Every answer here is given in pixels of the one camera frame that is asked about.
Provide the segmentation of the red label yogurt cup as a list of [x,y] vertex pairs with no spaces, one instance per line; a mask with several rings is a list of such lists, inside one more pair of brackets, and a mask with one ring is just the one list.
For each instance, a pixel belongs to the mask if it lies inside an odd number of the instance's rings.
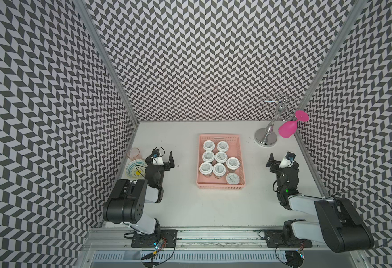
[[217,144],[217,150],[226,153],[229,150],[229,144],[226,141],[220,141]]

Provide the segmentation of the yogurt cup edge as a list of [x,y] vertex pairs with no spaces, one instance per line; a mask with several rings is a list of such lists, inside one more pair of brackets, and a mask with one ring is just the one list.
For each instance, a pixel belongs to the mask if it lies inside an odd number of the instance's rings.
[[221,179],[223,176],[225,176],[226,172],[227,168],[222,163],[217,163],[213,166],[213,174],[217,179]]
[[210,177],[213,172],[213,165],[211,163],[203,162],[199,166],[199,172],[205,177]]

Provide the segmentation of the green label yogurt cup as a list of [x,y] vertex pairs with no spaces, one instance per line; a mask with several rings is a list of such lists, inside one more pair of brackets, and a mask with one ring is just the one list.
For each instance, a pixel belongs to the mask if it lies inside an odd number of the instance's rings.
[[212,151],[205,151],[202,154],[202,160],[205,163],[212,163],[215,160],[215,153]]

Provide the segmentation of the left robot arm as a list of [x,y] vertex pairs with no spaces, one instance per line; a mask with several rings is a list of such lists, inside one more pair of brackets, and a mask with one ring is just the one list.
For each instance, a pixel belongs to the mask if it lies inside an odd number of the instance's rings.
[[144,206],[162,201],[165,172],[175,167],[173,154],[164,162],[160,150],[161,147],[157,147],[145,160],[131,163],[137,179],[118,180],[103,208],[106,222],[126,224],[138,235],[157,240],[161,235],[160,223],[144,212]]

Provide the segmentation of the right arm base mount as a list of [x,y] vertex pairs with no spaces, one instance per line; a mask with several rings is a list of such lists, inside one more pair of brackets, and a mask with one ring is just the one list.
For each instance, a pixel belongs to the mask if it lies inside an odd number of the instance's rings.
[[262,233],[267,247],[270,249],[276,247],[309,249],[313,247],[312,241],[298,239],[292,233],[284,233],[282,230],[263,230]]

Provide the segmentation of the white lid yogurt cup front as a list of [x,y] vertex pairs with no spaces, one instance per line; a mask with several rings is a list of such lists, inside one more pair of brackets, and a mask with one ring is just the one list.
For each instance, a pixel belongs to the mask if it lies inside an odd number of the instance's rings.
[[230,157],[226,161],[226,167],[229,172],[234,173],[240,167],[240,161],[236,157]]

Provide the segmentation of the beige label yogurt cup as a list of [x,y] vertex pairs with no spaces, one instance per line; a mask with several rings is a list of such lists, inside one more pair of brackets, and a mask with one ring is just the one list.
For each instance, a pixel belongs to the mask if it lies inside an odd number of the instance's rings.
[[216,144],[212,140],[206,140],[203,143],[203,149],[205,151],[213,151],[216,148]]

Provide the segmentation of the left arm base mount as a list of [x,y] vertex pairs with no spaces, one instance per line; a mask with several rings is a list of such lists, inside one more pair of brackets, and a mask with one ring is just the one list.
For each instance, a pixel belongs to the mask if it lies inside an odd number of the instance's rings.
[[178,236],[178,230],[166,229],[161,230],[156,235],[148,234],[135,234],[132,238],[132,248],[142,249],[154,249],[159,243],[160,239],[166,239],[166,248],[174,248],[176,246],[176,240]]

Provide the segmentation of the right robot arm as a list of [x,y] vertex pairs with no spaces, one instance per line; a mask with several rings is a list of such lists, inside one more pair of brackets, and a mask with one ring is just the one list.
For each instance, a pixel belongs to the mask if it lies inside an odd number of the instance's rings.
[[336,253],[372,249],[374,237],[349,199],[312,197],[298,191],[295,158],[292,152],[281,161],[269,156],[266,167],[276,176],[273,191],[283,208],[315,216],[317,221],[288,220],[281,230],[265,231],[268,246],[310,247],[318,242]]

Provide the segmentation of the pink plastic basket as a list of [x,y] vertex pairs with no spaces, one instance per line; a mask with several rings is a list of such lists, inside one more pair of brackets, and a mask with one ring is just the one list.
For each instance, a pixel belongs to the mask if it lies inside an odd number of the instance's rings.
[[241,190],[246,186],[238,135],[199,136],[197,186],[200,189]]

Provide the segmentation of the clear lid yogurt cup front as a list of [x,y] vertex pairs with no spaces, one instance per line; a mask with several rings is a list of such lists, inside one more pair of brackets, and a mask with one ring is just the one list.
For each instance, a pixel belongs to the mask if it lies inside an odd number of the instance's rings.
[[240,177],[236,173],[228,173],[226,176],[226,182],[229,185],[238,185]]

